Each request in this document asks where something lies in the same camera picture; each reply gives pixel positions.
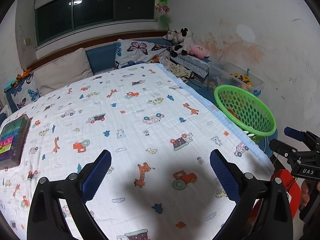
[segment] beige pillow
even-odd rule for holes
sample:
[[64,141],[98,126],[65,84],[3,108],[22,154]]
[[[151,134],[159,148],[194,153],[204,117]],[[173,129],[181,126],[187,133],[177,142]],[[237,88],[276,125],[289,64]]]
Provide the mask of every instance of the beige pillow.
[[48,63],[34,72],[41,96],[91,76],[93,73],[84,48]]

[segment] metal bolt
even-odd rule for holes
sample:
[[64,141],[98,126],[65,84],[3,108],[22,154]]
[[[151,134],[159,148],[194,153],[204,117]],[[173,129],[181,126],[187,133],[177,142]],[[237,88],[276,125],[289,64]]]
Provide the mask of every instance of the metal bolt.
[[247,178],[247,179],[253,179],[253,175],[250,173],[250,172],[246,172],[244,174],[244,176]]
[[70,179],[70,180],[74,180],[74,179],[77,178],[77,176],[78,176],[78,174],[76,174],[76,173],[71,173],[71,174],[69,175],[69,179]]
[[39,182],[41,183],[41,184],[44,184],[45,182],[46,182],[46,178],[45,177],[42,177],[40,180],[39,180]]
[[282,183],[282,180],[281,180],[280,178],[276,177],[276,178],[275,178],[275,182],[278,183],[278,184],[281,184],[281,183]]

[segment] headboard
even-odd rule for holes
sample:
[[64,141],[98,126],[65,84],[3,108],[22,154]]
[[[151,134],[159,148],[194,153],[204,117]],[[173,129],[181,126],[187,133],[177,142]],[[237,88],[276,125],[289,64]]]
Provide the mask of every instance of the headboard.
[[[92,69],[93,74],[103,72],[105,70],[114,68],[115,58],[116,58],[116,43],[118,39],[129,39],[129,40],[139,40],[148,41],[153,43],[158,43],[162,45],[170,46],[170,42],[162,38],[166,35],[165,31],[141,31],[141,32],[126,32],[118,33],[109,36],[103,36],[88,41],[83,41],[78,44],[71,45],[69,47],[63,48],[57,52],[54,52],[46,57],[43,57],[33,64],[31,64],[28,69],[32,71],[40,68],[41,66],[57,60],[58,58],[76,51],[79,48],[84,48]],[[17,105],[12,99],[16,89],[11,88],[5,93],[4,101],[11,108],[12,112],[18,110]]]

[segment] hand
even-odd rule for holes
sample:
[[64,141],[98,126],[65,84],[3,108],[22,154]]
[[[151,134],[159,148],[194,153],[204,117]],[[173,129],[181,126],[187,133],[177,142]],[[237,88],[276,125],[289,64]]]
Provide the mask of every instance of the hand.
[[[320,182],[318,182],[317,184],[317,190],[320,192]],[[304,207],[310,201],[310,196],[308,192],[309,192],[309,185],[307,183],[307,180],[304,180],[304,182],[301,185],[301,197],[300,197],[300,204]]]

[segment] pink plush toy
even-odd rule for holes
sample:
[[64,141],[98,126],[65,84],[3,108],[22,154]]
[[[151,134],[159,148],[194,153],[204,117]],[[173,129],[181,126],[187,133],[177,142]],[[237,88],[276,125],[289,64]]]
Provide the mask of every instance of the pink plush toy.
[[200,45],[192,46],[190,51],[189,51],[189,54],[190,55],[195,55],[200,59],[203,59],[205,57],[209,57],[210,56],[208,51],[204,47],[202,47]]

